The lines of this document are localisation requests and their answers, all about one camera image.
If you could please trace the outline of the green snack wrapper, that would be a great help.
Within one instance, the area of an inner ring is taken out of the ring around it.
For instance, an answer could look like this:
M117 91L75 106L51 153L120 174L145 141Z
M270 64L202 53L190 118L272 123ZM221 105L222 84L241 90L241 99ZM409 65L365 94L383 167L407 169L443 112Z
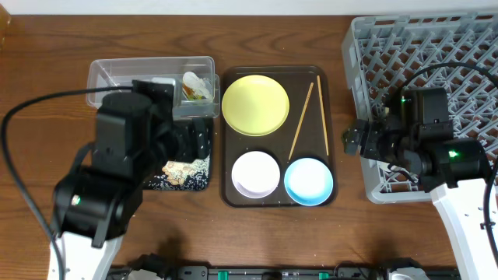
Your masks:
M188 100L207 100L210 98L210 93L204 86L190 87L183 84L182 92Z

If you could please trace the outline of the pink bowl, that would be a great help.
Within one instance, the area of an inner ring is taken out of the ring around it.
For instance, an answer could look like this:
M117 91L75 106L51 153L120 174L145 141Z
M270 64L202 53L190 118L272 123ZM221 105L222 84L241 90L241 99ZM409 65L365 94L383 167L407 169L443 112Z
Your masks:
M279 164L266 152L246 152L233 164L231 180L244 197L264 198L279 185Z

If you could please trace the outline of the white tissue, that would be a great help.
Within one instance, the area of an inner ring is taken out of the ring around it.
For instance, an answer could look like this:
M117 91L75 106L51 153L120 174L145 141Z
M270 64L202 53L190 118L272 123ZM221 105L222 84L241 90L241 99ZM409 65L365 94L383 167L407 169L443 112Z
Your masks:
M204 86L209 91L204 80L199 78L194 72L185 72L184 73L183 78L182 78L182 85L183 84L186 84L187 86L190 86L190 87Z

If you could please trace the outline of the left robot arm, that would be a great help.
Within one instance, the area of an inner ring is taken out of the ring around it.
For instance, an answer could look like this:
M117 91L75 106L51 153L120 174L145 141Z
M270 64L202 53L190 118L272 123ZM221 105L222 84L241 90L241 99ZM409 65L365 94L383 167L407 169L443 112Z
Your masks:
M94 141L54 189L50 279L106 278L142 203L142 185L169 161L210 155L213 119L175 120L176 88L167 79L106 89Z

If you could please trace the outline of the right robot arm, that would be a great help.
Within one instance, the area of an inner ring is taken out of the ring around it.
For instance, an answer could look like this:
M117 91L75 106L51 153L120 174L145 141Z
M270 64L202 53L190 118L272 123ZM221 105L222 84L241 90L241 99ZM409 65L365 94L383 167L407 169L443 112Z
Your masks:
M345 153L415 174L443 220L463 279L497 275L497 166L480 141L455 138L443 88L402 90L382 121L357 119Z

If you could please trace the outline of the yellow plate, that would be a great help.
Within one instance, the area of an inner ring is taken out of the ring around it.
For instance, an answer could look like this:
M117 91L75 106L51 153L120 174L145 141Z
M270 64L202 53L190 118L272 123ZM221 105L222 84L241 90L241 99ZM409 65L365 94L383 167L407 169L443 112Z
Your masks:
M246 136L264 136L280 128L289 114L284 87L265 75L247 75L232 82L222 99L226 123Z

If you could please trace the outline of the blue bowl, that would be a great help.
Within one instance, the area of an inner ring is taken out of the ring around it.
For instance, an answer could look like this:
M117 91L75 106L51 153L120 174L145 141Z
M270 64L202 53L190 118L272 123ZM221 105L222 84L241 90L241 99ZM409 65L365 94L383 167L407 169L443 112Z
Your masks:
M334 178L328 166L314 158L302 158L290 164L283 182L290 198L303 206L323 204L334 190Z

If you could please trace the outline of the wooden chopstick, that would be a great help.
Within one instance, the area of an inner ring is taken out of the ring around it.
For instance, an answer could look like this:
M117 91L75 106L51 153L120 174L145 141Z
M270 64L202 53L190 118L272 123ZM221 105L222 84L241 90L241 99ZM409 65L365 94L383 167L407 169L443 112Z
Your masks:
M294 137L293 137L293 143L291 145L291 149L290 149L289 155L288 155L288 160L291 160L291 158L293 156L293 152L294 152L294 149L295 149L295 146L296 146L297 139L298 139L299 134L300 134L300 129L302 127L303 119L304 119L304 116L305 116L305 113L306 113L306 110L307 110L307 105L309 103L310 95L312 93L313 88L314 88L314 83L311 82L310 86L309 86L309 89L307 91L307 96L306 96L306 99L304 101L303 108L301 110L300 119L299 119L298 124L296 126L295 134L294 134Z
M327 125L326 125L326 118L324 115L324 102L323 102L323 94L322 94L322 88L321 88L321 77L319 75L317 75L317 87L318 87L318 97L319 97L319 101L320 101L321 122L322 122L322 130L323 130L323 136L324 136L325 150L326 150L326 155L329 156L328 132L327 132Z

